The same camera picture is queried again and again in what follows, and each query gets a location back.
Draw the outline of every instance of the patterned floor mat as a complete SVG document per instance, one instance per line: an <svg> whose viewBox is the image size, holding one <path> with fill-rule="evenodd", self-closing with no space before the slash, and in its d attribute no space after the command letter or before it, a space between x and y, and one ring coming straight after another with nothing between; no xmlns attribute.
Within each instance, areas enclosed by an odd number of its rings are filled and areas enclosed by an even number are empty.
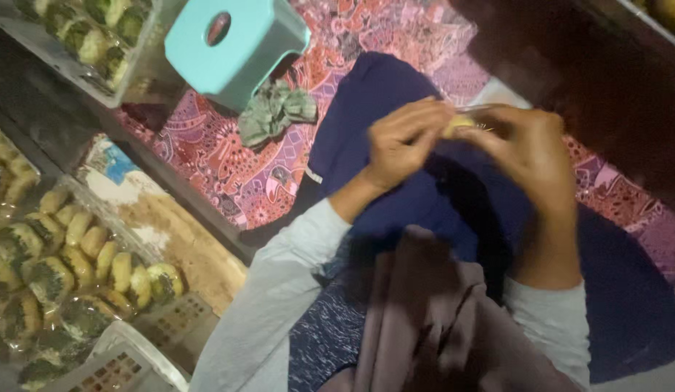
<svg viewBox="0 0 675 392"><path fill-rule="evenodd" d="M456 105L469 102L490 76L466 53L475 26L446 0L290 0L313 32L310 48L286 75L308 90L325 115L338 83L360 53L394 54L431 77ZM195 187L233 225L252 229L291 208L318 126L291 126L254 152L241 146L237 121L188 91L154 134L129 110L124 126ZM633 233L675 283L675 214L576 141L577 199Z"/></svg>

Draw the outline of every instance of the hand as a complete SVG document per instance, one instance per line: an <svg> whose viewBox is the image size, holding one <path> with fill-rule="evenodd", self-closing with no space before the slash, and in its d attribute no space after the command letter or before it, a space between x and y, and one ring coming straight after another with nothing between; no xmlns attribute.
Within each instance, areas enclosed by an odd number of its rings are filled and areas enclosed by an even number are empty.
<svg viewBox="0 0 675 392"><path fill-rule="evenodd" d="M424 165L454 109L433 97L409 103L369 129L371 153L365 178L389 191Z"/></svg>
<svg viewBox="0 0 675 392"><path fill-rule="evenodd" d="M475 114L495 127L458 128L454 138L485 150L519 184L542 216L574 221L575 177L562 141L563 120L541 110L496 106ZM499 133L507 132L504 138Z"/></svg>

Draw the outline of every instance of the green cloth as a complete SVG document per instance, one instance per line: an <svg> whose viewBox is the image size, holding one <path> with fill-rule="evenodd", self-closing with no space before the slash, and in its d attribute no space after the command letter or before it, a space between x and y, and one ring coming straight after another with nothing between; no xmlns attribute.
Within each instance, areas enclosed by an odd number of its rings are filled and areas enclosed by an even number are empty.
<svg viewBox="0 0 675 392"><path fill-rule="evenodd" d="M238 118L241 143L255 147L292 123L314 123L317 112L316 101L306 91L292 91L284 80L266 80Z"/></svg>

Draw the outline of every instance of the brown cloth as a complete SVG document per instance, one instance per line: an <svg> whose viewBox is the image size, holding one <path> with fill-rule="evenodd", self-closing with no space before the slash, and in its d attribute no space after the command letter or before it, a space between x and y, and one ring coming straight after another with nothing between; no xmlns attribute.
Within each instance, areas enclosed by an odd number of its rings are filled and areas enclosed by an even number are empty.
<svg viewBox="0 0 675 392"><path fill-rule="evenodd" d="M479 264L408 227L377 258L356 370L319 392L578 391L485 289Z"/></svg>

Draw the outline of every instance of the gray sleeve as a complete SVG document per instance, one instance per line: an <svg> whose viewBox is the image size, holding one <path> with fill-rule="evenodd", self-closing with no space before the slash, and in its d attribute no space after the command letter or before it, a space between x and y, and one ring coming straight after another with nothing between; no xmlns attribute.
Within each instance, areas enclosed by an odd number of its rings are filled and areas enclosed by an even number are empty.
<svg viewBox="0 0 675 392"><path fill-rule="evenodd" d="M559 371L589 391L589 324L584 282L570 290L538 290L505 279L503 302L526 337Z"/></svg>
<svg viewBox="0 0 675 392"><path fill-rule="evenodd" d="M258 250L246 284L204 346L190 391L249 391L282 374L273 390L286 390L282 342L319 293L312 271L335 255L350 227L323 200Z"/></svg>

